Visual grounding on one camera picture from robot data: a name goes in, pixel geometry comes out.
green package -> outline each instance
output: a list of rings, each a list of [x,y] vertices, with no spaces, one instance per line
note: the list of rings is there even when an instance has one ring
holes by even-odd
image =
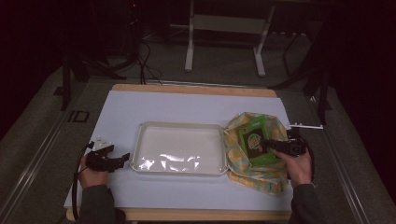
[[[258,116],[238,131],[240,146],[253,167],[277,162],[271,149],[260,146],[262,139],[268,139],[268,132],[264,128],[265,121],[265,116]]]

gray carpet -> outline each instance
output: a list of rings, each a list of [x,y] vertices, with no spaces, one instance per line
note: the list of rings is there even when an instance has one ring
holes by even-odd
[[[162,72],[160,79],[163,83],[177,81],[266,87],[288,78],[280,57],[290,41],[289,37],[270,35],[265,42],[267,48],[262,56],[266,77],[257,76],[250,45],[230,48],[226,43],[213,48],[204,40],[197,42],[193,71],[186,73],[184,60],[187,45],[183,42],[184,37],[181,32],[175,35],[175,41],[169,43],[147,40],[151,50],[148,65]],[[290,50],[290,64],[298,64],[308,46],[307,40],[300,37],[295,48]],[[141,51],[142,57],[148,53],[144,46]],[[155,76],[159,75],[155,70],[152,72]],[[136,83],[139,68],[135,65],[120,74],[128,77],[124,82]],[[39,172],[8,223],[55,223],[63,216],[63,204],[80,148],[91,138],[108,91],[114,83],[120,83],[103,76],[93,76],[86,86],[73,82],[76,101],[72,102],[68,110],[61,112],[62,98],[52,95],[56,87],[61,85],[61,80],[61,70],[49,77],[0,143],[0,202],[3,206],[25,166],[43,147],[42,144],[49,141],[48,133],[55,133]],[[284,102],[291,122],[315,125],[318,120],[312,110],[314,105],[300,91],[303,84],[303,81],[299,82],[277,94]],[[337,164],[333,160],[335,151],[339,155],[339,158],[335,158],[342,162],[347,181],[352,184],[353,193],[356,193],[363,207],[363,214],[366,215],[363,220],[368,223],[392,223],[396,220],[395,205],[380,182],[333,89],[329,91],[328,100],[332,110],[326,114],[328,125],[325,132],[303,130],[315,150],[317,193],[327,220],[329,223],[359,223],[354,216],[354,206],[351,208],[346,197],[349,189],[342,185],[345,180],[340,180],[336,171]],[[88,122],[67,122],[71,110],[89,111]],[[54,132],[53,125],[57,123],[60,124],[59,130]]]

person's left hand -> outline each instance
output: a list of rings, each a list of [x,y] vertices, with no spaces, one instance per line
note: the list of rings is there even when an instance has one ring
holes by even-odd
[[[87,167],[86,161],[87,156],[81,158],[81,171],[78,176],[78,180],[81,183],[82,188],[85,189],[97,185],[106,185],[108,172],[94,171]]]

desk frame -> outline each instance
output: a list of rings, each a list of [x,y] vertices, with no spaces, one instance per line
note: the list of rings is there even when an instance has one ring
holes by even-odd
[[[205,86],[159,86],[117,84],[113,91],[149,91],[184,94],[210,94],[276,97],[272,90],[248,88],[223,88]],[[286,211],[241,211],[241,210],[203,210],[203,209],[150,209],[122,208],[126,220],[132,221],[253,221],[253,220],[288,220],[291,212]],[[73,211],[67,209],[66,217],[74,220]]]
[[[189,46],[187,48],[185,70],[192,71],[192,60],[194,54],[194,29],[211,30],[223,32],[239,32],[260,35],[260,42],[253,48],[254,59],[256,61],[257,72],[260,77],[265,76],[264,65],[262,63],[262,46],[268,35],[271,19],[274,16],[275,6],[270,7],[266,20],[234,18],[194,14],[194,0],[190,0],[190,25],[189,25]]]

dark background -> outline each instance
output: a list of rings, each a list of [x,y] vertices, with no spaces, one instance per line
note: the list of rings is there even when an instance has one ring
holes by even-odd
[[[72,2],[0,1],[0,137],[12,126],[48,75],[61,66],[62,45],[59,45],[57,29],[64,19],[59,12],[67,3]],[[151,0],[146,3],[149,15],[166,18],[159,22],[146,17],[148,23],[158,29],[163,29],[164,22],[188,23],[188,1]],[[248,8],[240,8],[248,13]],[[352,8],[339,21],[340,27],[344,27],[345,47],[341,49],[340,60],[331,77],[331,85],[336,88],[394,202],[396,146],[392,140],[396,124],[393,95],[396,48],[393,39],[396,31],[392,23],[395,9],[390,1],[352,3]]]

